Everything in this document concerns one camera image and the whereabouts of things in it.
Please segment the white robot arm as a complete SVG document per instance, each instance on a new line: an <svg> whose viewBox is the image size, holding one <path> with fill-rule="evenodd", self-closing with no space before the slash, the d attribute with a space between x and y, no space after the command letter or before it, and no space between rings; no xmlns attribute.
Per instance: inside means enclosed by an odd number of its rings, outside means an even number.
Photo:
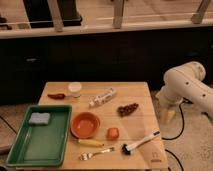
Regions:
<svg viewBox="0 0 213 171"><path fill-rule="evenodd" d="M203 83L204 66L196 61L170 68L164 73L164 85L156 97L162 108L170 110L184 98L198 105L213 122L213 88Z"/></svg>

